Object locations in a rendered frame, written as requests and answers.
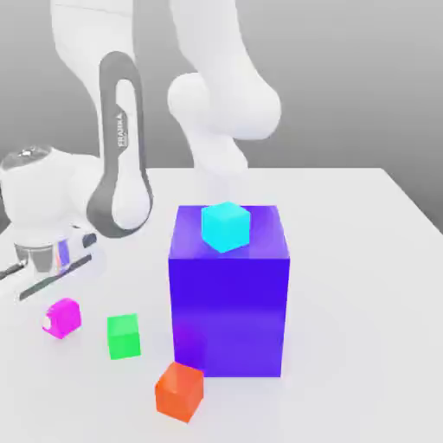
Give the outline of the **large blue box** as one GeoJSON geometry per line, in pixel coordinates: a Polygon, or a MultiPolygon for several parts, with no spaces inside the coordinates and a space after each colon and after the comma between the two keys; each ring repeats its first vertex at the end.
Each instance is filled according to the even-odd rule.
{"type": "Polygon", "coordinates": [[[201,236],[199,206],[181,206],[169,253],[176,362],[206,377],[278,377],[290,254],[279,211],[250,206],[250,242],[224,254],[201,236]]]}

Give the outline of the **small orange cube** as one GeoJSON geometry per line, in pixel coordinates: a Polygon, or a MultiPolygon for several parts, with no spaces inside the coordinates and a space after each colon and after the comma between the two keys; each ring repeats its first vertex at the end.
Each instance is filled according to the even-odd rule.
{"type": "Polygon", "coordinates": [[[203,399],[203,383],[204,375],[199,369],[171,363],[155,385],[157,411],[189,423],[203,399]]]}

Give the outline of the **small cyan cube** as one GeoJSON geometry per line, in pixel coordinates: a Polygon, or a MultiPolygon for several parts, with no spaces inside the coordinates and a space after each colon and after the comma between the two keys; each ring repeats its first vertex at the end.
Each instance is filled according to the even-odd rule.
{"type": "Polygon", "coordinates": [[[202,239],[224,254],[250,242],[251,214],[233,202],[204,207],[201,211],[202,239]]]}

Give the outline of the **small magenta cube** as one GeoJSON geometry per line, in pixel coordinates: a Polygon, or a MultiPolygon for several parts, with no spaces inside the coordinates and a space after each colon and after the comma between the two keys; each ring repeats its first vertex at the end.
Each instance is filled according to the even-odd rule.
{"type": "Polygon", "coordinates": [[[43,329],[58,339],[63,339],[81,327],[80,306],[77,301],[64,298],[49,307],[45,316],[51,318],[51,328],[43,329]]]}

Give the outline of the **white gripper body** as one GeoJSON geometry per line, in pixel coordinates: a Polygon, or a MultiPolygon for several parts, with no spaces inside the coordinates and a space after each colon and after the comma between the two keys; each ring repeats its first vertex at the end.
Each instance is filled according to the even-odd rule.
{"type": "Polygon", "coordinates": [[[21,249],[12,305],[46,305],[74,295],[106,270],[106,254],[97,243],[21,249]]]}

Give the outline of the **small green cube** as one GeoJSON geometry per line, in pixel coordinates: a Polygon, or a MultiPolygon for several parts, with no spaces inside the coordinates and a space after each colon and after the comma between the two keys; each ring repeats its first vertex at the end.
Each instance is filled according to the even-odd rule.
{"type": "Polygon", "coordinates": [[[107,345],[112,360],[141,355],[136,313],[107,318],[107,345]]]}

